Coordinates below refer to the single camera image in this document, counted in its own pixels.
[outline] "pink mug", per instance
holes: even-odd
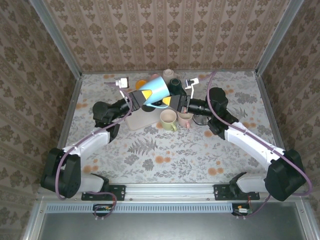
[[[178,123],[187,129],[190,128],[190,124],[192,121],[193,114],[192,113],[181,113],[178,112]]]

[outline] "patterned wallpaper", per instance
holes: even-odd
[[[0,239],[16,240],[57,145],[75,79],[36,11],[0,1]]]
[[[289,0],[44,0],[83,72],[254,69]]]
[[[320,1],[305,0],[262,75],[287,148],[300,152],[320,223]]]

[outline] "table surface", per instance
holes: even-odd
[[[129,77],[130,86],[153,73],[85,74],[73,115],[67,146],[94,128],[92,107],[98,101],[114,103],[122,98],[104,82]],[[179,72],[181,80],[203,78],[210,72]],[[208,79],[195,86],[194,98],[205,99]],[[253,133],[275,144],[264,103],[253,71],[218,72],[212,87],[223,88],[228,110]],[[165,131],[154,123],[136,131],[122,122],[115,140],[90,156],[84,173],[96,173],[111,183],[217,183],[229,182],[241,172],[261,173],[262,166],[236,145],[194,122],[190,129]]]

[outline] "purple cable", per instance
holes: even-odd
[[[237,127],[237,126],[234,126],[234,125],[231,125],[229,124],[228,122],[226,122],[225,120],[223,120],[221,117],[219,117],[216,112],[213,110],[212,106],[211,106],[211,103],[210,103],[210,94],[209,94],[209,91],[210,91],[210,86],[211,86],[211,82],[212,80],[214,79],[214,76],[216,75],[216,71],[213,71],[212,74],[211,74],[211,78],[209,80],[209,84],[208,84],[208,88],[207,88],[207,91],[206,91],[206,99],[207,99],[207,103],[209,105],[209,108],[212,112],[212,114],[219,120],[221,121],[222,123],[224,123],[225,125],[231,127],[231,128],[234,128],[242,133],[244,133],[245,135],[248,135],[249,137],[251,137],[253,140],[257,141],[258,143],[260,143],[261,145],[263,145],[264,147],[266,147],[268,150],[270,151],[273,151],[278,157],[282,158],[283,160],[285,160],[291,167],[293,167],[295,170],[298,171],[299,174],[301,174],[306,182],[308,183],[308,191],[304,192],[304,193],[293,193],[292,195],[295,195],[295,196],[306,196],[306,195],[309,195],[311,192],[312,192],[312,183],[310,181],[310,179],[308,178],[308,176],[299,168],[297,167],[295,164],[293,164],[289,159],[287,159],[285,156],[281,155],[281,153],[277,152],[277,151],[274,151],[274,149],[272,147],[270,147],[269,145],[267,145],[266,143],[264,143],[263,141],[261,141],[259,138],[257,138],[254,134],[251,134],[250,132],[246,132],[245,130]]]
[[[119,119],[118,121],[104,127],[104,128],[101,128],[87,136],[85,136],[84,138],[82,138],[78,143],[76,143],[73,147],[71,147],[61,158],[60,162],[59,162],[59,165],[58,165],[58,168],[56,170],[56,174],[55,174],[55,185],[54,185],[54,188],[55,188],[55,194],[56,196],[58,197],[58,199],[60,200],[65,200],[66,197],[61,197],[60,196],[60,193],[59,193],[59,176],[60,176],[60,170],[61,170],[61,167],[62,165],[64,164],[64,161],[67,157],[68,154],[70,154],[75,148],[77,148],[79,145],[81,145],[83,142],[85,142],[86,140],[88,140],[89,138],[91,138],[92,136],[98,134],[98,133],[101,133],[103,131],[105,131],[106,129],[109,129],[115,125],[117,125],[118,123],[122,122],[123,120],[126,119],[126,117],[128,117],[130,115],[130,113],[132,112],[132,108],[133,108],[133,103],[132,103],[132,99],[131,97],[129,96],[129,94],[126,92],[126,91],[123,91],[121,90],[121,88],[113,85],[113,84],[109,84],[107,83],[109,86],[111,86],[112,88],[116,88],[116,89],[119,89],[119,91],[123,92],[123,94],[128,98],[129,100],[129,111],[126,113],[126,115],[124,115],[121,119]]]
[[[107,217],[109,217],[110,214],[115,210],[116,205],[117,205],[117,196],[114,195],[112,192],[108,192],[108,191],[104,191],[104,192],[88,191],[87,194],[93,194],[93,195],[106,195],[106,194],[108,194],[108,195],[111,195],[111,196],[114,198],[114,204],[113,204],[111,210],[107,213],[107,215],[105,215],[105,216],[103,216],[103,217],[100,217],[100,218],[107,218]],[[96,218],[99,218],[99,217],[97,216],[97,210],[98,210],[99,208],[102,208],[102,207],[104,207],[104,205],[97,206],[97,207],[94,209],[93,215],[94,215]]]

